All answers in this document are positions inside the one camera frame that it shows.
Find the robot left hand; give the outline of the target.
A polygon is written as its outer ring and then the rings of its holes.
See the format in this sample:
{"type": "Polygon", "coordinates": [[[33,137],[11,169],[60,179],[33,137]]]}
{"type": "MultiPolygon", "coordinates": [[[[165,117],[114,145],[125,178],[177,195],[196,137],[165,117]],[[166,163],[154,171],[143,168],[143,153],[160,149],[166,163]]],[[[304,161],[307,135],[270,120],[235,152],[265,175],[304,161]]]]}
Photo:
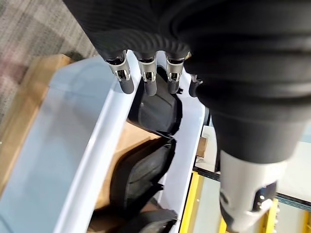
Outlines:
{"type": "Polygon", "coordinates": [[[220,157],[220,209],[241,232],[271,208],[311,117],[308,0],[67,0],[111,66],[131,50],[167,55],[168,76],[192,75],[220,157]]]}

